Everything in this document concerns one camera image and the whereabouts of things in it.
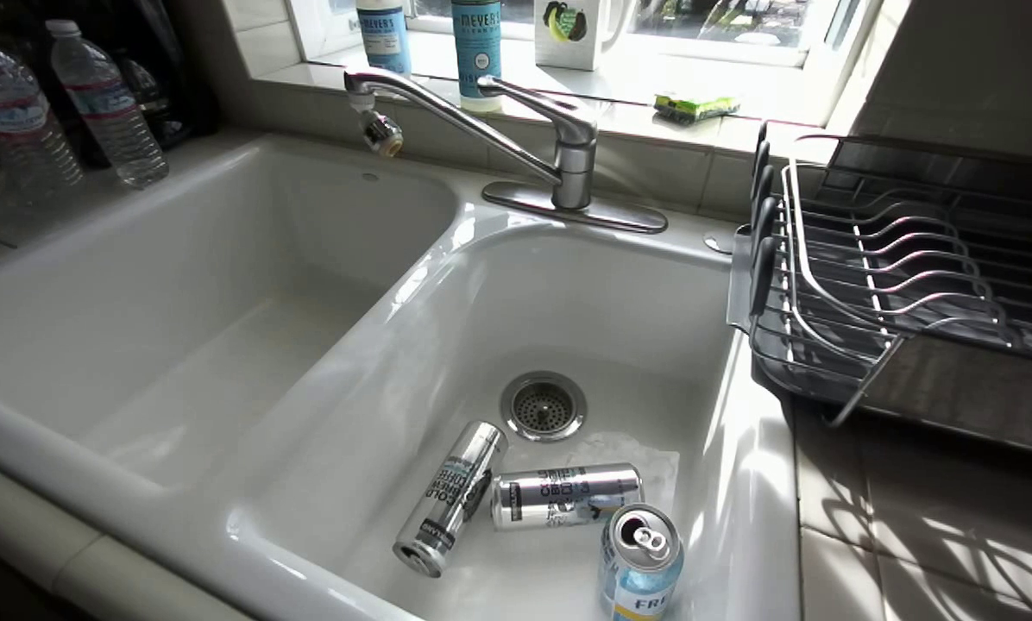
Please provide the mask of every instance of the green sponge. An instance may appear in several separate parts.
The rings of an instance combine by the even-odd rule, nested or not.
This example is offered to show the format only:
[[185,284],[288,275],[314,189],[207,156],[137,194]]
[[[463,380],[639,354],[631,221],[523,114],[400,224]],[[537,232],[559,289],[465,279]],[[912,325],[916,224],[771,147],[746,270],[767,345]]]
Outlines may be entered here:
[[736,114],[736,95],[714,95],[714,100],[686,100],[686,95],[655,95],[655,117],[672,124],[694,124],[699,117],[723,117]]

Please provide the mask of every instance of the faucet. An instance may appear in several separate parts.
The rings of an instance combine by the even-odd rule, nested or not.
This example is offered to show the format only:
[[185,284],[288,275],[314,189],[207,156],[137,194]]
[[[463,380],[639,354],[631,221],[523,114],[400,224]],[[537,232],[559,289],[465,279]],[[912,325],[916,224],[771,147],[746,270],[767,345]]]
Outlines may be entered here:
[[494,144],[506,158],[522,162],[537,179],[551,184],[549,194],[537,187],[522,184],[490,184],[484,187],[484,201],[502,204],[510,209],[542,215],[551,221],[572,221],[572,224],[594,224],[594,227],[614,227],[614,232],[662,232],[666,217],[660,209],[628,208],[628,204],[607,204],[590,198],[594,184],[594,147],[595,147],[595,127],[575,117],[572,109],[542,100],[515,82],[480,77],[480,92],[487,95],[510,95],[523,105],[528,109],[542,114],[555,127],[555,156],[551,162],[537,158],[534,152],[522,147],[495,127],[470,117],[465,109],[450,108],[437,92],[416,86],[415,81],[385,69],[343,69],[343,92],[350,109],[361,117],[361,138],[374,156],[400,156],[402,130],[393,117],[374,109],[374,92],[400,92],[406,100],[416,100],[432,114],[444,117],[447,124],[463,127],[465,136]]

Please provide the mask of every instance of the dish rack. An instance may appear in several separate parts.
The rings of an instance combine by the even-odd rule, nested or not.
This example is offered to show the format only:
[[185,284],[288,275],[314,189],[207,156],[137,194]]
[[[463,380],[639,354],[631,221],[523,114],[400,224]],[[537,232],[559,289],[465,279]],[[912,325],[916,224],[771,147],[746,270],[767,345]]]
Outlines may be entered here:
[[754,143],[747,338],[779,390],[1032,447],[1032,162],[808,136]]

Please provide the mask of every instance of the sink basin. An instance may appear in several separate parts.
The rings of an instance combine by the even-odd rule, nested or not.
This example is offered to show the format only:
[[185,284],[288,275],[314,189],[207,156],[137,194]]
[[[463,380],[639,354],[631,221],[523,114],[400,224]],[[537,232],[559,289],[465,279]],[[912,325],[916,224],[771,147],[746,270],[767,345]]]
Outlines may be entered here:
[[0,429],[194,483],[447,227],[432,179],[247,144],[0,267]]
[[686,550],[672,616],[798,616],[793,452],[723,325],[730,227],[583,232],[484,176],[209,138],[0,259],[0,470],[255,616],[595,616],[601,527],[393,538],[472,420],[555,373],[572,438],[495,472],[631,461]]
[[[595,616],[594,523],[501,532],[484,504],[442,578],[391,551],[456,435],[502,429],[502,390],[559,373],[583,390],[583,429],[551,444],[506,435],[495,472],[631,461],[686,550],[675,616],[793,616],[789,452],[723,329],[723,259],[549,224],[487,233],[487,217],[450,239],[465,246],[416,267],[406,309],[342,340],[350,362],[323,376],[350,390],[320,399],[333,416],[288,438],[288,461],[253,475],[234,541],[416,616]],[[789,583],[752,597],[754,567],[785,560]]]

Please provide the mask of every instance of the faucet handle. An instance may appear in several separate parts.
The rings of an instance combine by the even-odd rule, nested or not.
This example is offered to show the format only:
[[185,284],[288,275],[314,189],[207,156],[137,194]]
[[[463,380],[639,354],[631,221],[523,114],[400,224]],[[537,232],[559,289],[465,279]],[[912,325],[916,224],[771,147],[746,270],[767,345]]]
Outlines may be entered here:
[[477,86],[484,92],[502,92],[502,95],[523,105],[528,109],[549,117],[555,124],[555,143],[559,144],[575,144],[580,147],[580,144],[594,144],[594,138],[595,138],[595,127],[590,122],[575,117],[575,109],[569,105],[555,105],[549,95],[537,95],[537,92],[531,92],[516,82],[502,82],[502,81],[494,81],[494,77],[480,77]]

